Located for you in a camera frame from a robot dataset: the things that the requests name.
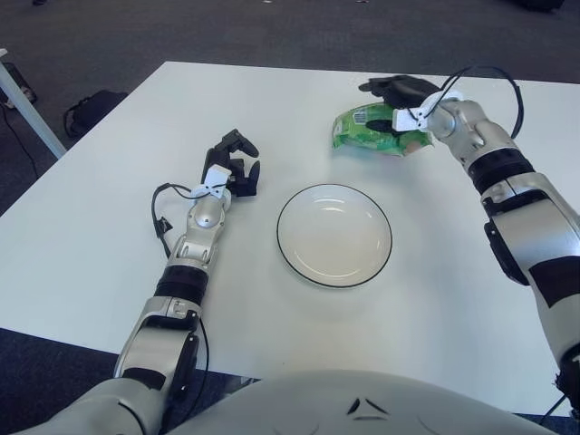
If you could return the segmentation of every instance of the robotic hand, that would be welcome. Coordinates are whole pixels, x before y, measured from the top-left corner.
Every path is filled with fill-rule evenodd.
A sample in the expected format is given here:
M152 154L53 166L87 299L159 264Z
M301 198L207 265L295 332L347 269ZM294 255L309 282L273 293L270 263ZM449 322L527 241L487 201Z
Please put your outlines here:
M196 366L201 301L232 194L256 194L259 161L245 177L244 161L229 157L237 150L258 156L256 147L237 130L208 151L202 183L191 190L186 233L170 252L155 295L123 347L114 379L100 383L45 424L21 433L159 433L168 404L184 397ZM159 187L156 194L171 186ZM164 220L154 224L159 238L170 229Z
M534 171L510 137L459 92L395 76L362 90L397 108L397 131L430 131L449 146L481 195L484 226L506 275L530 285L560 373L556 387L580 417L580 217L543 174ZM518 116L523 120L523 112Z

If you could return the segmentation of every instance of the dark floor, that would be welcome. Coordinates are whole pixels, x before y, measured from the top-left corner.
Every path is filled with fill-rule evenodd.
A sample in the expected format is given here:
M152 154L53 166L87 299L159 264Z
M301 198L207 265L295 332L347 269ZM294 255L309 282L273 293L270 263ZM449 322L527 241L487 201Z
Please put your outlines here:
M551 14L509 0L4 0L0 23L3 61L16 63L67 147L68 107L103 88L130 92L167 60L431 74L492 63L520 80L580 83L579 0ZM9 121L40 172L50 168L53 156L20 116ZM0 118L0 215L33 182ZM0 330L0 434L46 420L106 379L114 361ZM200 408L221 396L227 377L209 380ZM548 425L577 433L569 419Z

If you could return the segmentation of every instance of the black cable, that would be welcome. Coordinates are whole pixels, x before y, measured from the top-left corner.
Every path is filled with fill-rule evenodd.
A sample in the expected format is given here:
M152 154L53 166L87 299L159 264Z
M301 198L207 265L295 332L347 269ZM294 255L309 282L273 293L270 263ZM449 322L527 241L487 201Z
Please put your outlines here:
M502 70L501 68L498 68L497 66L471 65L471 66L468 66L466 68L462 68L459 71L454 72L452 75L450 75L447 78L447 80L441 86L441 89L444 89L443 94L437 99L437 102L435 102L435 104L433 105L431 110L425 115L425 118L430 116L435 111L435 109L437 108L439 103L443 100L445 95L450 91L450 89L455 85L455 83L461 77L463 77L463 75L465 73L467 73L471 70L475 70L475 69L493 70L496 73L499 73L503 78L505 78L509 82L509 84L511 84L512 88L514 88L514 93L516 94L516 100L517 100L517 117L516 117L516 123L514 125L514 130L512 130L512 132L511 132L511 138L515 139L516 136L519 134L519 131L521 130L522 125L524 123L524 100L522 98L522 92L519 89L519 86L517 86L517 83L514 80L514 78L511 76L511 74Z
M558 399L558 401L556 403L554 403L554 406L552 406L552 408L550 408L549 410L547 410L547 413L544 414L544 417L542 417L539 421L539 425L540 426L544 426L544 423L546 422L546 419L552 415L552 412L554 412L556 410L556 408L558 406L560 406L562 404L562 402L566 399L566 395L564 394L560 399Z
M34 176L36 177L36 179L38 179L39 178L38 177L38 169L36 168L36 163L34 162L33 156L30 155L30 153L28 152L28 150L26 149L26 147L24 146L24 144L20 140L18 133L16 133L15 129L12 127L12 125L10 125L10 122L8 121L8 117L6 116L6 107L4 107L4 105L1 102L0 102L0 106L2 106L2 117L4 118L4 122L6 123L6 127L8 127L8 129L12 132L12 134L14 134L14 138L16 139L16 142L18 142L18 145L20 145L20 148L22 149L22 151L24 152L24 154L26 154L26 157L30 160L30 164L33 167Z
M206 343L206 368L203 371L203 378L201 378L201 385L199 386L198 395L196 396L196 399L193 401L193 403L191 404L191 406L189 407L188 411L185 413L185 415L183 416L183 419L181 419L179 424L183 424L184 421L186 421L189 417L191 417L191 414L198 406L199 398L201 397L201 394L203 393L204 387L206 386L206 379L208 378L209 341L208 341L208 334L206 333L206 327L204 326L203 321L201 320L201 317L199 317L199 325L201 326L201 332L203 333L203 340Z

